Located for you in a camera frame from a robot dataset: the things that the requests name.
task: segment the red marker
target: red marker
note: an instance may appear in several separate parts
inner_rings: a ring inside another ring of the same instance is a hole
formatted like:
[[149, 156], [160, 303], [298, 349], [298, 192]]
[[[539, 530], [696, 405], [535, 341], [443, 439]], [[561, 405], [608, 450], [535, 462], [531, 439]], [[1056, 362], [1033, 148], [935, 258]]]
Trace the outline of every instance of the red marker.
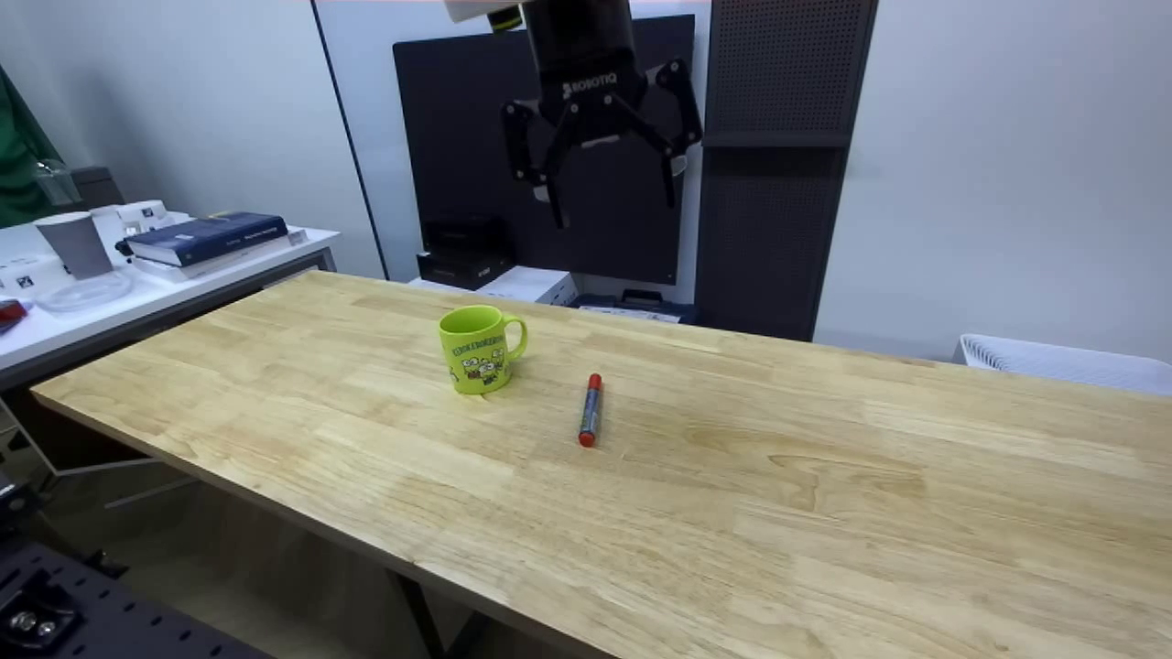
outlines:
[[600, 374], [589, 374], [578, 444], [595, 446], [597, 444], [597, 429], [600, 429]]

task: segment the white box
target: white box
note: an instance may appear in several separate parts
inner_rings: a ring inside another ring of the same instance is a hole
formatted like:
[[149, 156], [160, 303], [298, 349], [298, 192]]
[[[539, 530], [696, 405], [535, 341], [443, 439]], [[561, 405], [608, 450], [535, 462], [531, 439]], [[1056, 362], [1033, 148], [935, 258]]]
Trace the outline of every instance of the white box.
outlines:
[[987, 334], [959, 334], [956, 351], [959, 362], [973, 371], [1172, 396], [1172, 362], [1147, 356], [1089, 351]]
[[568, 306], [568, 303], [576, 303], [578, 286], [576, 286], [576, 274], [568, 274], [568, 271], [511, 267], [506, 274], [480, 286], [475, 292], [496, 295], [496, 301]]

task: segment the electronic device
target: electronic device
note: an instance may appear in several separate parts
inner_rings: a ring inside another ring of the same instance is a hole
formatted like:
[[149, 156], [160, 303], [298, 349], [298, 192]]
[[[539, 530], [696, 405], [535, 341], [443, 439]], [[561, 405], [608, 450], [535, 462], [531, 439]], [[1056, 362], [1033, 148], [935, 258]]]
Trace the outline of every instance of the electronic device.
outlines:
[[425, 223], [418, 274], [459, 290], [480, 290], [514, 267], [514, 246], [501, 217], [463, 217], [459, 223]]
[[[696, 18], [629, 20], [629, 40], [633, 68], [677, 63], [688, 74]], [[646, 139], [605, 139], [561, 159], [564, 228], [518, 181], [501, 111], [542, 87], [526, 34], [406, 40], [396, 44], [396, 68], [425, 236], [429, 223], [501, 217], [518, 262], [673, 283], [683, 207], [663, 200], [663, 153]], [[646, 96], [641, 116], [683, 127], [673, 96]], [[535, 153], [553, 134], [535, 120]]]

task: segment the green mug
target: green mug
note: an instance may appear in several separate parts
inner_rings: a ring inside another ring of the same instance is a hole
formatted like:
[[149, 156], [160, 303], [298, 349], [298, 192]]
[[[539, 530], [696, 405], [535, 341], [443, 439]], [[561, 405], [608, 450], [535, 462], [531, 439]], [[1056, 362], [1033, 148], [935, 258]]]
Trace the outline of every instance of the green mug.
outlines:
[[526, 344], [526, 325], [492, 303], [459, 306], [441, 318], [441, 344], [454, 390], [487, 396], [511, 384], [514, 362]]

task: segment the white wall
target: white wall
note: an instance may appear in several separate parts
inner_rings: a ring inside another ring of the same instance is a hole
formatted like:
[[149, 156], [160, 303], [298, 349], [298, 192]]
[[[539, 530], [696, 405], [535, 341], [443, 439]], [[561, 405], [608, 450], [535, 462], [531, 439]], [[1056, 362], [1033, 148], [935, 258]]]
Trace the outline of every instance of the white wall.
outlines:
[[883, 0], [817, 341], [1172, 357], [1170, 34], [1170, 0]]
[[336, 267], [382, 278], [309, 0], [4, 0], [0, 44], [69, 163], [199, 217], [332, 228]]
[[[710, 0], [633, 0], [629, 7], [636, 18], [696, 14], [694, 80], [705, 107]], [[420, 247], [420, 233], [391, 44], [487, 34], [487, 20], [451, 20], [441, 0], [319, 0], [319, 14], [352, 120], [357, 148], [366, 172], [366, 192], [388, 252], [388, 267], [396, 278], [414, 278], [414, 252]], [[694, 301], [696, 286], [701, 163], [705, 159], [696, 156], [685, 180], [683, 262], [677, 286], [666, 290], [673, 301]]]

